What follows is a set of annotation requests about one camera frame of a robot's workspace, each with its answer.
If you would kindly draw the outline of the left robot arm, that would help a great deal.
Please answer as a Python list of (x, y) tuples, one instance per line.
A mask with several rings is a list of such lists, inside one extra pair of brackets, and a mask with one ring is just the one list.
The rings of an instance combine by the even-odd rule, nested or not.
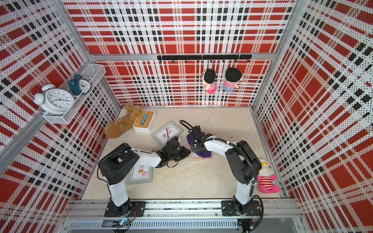
[(105, 217), (126, 216), (133, 209), (124, 182), (133, 167), (162, 168), (170, 161), (178, 163), (190, 154), (191, 150), (181, 146), (176, 139), (171, 139), (162, 149), (152, 152), (134, 149), (127, 143), (120, 144), (98, 163), (97, 171), (103, 176), (110, 194)]

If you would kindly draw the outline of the purple microfiber cloth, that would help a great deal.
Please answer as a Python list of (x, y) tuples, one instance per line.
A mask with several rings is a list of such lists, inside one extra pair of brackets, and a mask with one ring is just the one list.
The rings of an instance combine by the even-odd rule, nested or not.
[(189, 143), (191, 147), (191, 156), (190, 160), (199, 160), (199, 159), (211, 159), (212, 158), (212, 152), (210, 151), (197, 151), (197, 149), (194, 146), (194, 141), (190, 134), (187, 136), (187, 142)]

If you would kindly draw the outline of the pink object behind right arm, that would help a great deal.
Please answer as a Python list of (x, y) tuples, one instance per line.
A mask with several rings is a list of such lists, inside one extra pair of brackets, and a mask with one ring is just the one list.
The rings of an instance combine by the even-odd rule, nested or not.
[(279, 193), (280, 187), (274, 184), (277, 179), (274, 165), (264, 158), (259, 158), (259, 161), (261, 169), (257, 176), (258, 190), (264, 194)]

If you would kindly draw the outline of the green frame near arm base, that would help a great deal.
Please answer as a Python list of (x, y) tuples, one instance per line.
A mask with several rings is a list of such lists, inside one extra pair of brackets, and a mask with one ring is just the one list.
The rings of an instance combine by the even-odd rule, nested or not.
[(153, 168), (150, 166), (134, 166), (127, 178), (127, 184), (151, 183)]

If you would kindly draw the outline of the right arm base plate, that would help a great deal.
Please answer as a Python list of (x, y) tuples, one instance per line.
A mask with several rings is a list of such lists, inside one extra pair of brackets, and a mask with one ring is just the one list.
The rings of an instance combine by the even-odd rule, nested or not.
[(251, 200), (242, 205), (235, 200), (221, 201), (221, 210), (223, 216), (260, 216), (261, 206), (258, 201)]

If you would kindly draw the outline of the pink picture frame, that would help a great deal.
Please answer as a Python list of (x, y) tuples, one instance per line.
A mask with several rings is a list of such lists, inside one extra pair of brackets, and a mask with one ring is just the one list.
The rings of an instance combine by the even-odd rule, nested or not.
[(191, 151), (189, 156), (190, 161), (212, 159), (212, 152), (210, 151), (196, 151), (194, 147), (191, 147)]

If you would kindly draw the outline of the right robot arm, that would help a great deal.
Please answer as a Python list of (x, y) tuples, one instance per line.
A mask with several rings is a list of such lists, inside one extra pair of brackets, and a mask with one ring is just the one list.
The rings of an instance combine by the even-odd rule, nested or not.
[(258, 183), (257, 177), (262, 168), (250, 145), (244, 140), (229, 142), (212, 134), (205, 134), (200, 126), (194, 126), (188, 132), (192, 139), (192, 149), (214, 152), (227, 159), (237, 180), (234, 209), (239, 215), (247, 214), (252, 206), (254, 187)]

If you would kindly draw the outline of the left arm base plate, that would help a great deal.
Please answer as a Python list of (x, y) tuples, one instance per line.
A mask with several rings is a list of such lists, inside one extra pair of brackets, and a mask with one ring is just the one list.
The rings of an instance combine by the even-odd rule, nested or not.
[(143, 217), (145, 206), (146, 202), (144, 201), (132, 202), (128, 200), (123, 205), (118, 207), (115, 206), (112, 200), (110, 200), (105, 211), (105, 217)]

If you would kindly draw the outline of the green frame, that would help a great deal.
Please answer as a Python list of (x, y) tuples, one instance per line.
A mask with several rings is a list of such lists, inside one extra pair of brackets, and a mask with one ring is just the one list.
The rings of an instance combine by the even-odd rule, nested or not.
[(169, 121), (161, 128), (151, 134), (151, 137), (160, 145), (165, 146), (166, 143), (174, 137), (180, 136), (184, 130), (174, 121)]

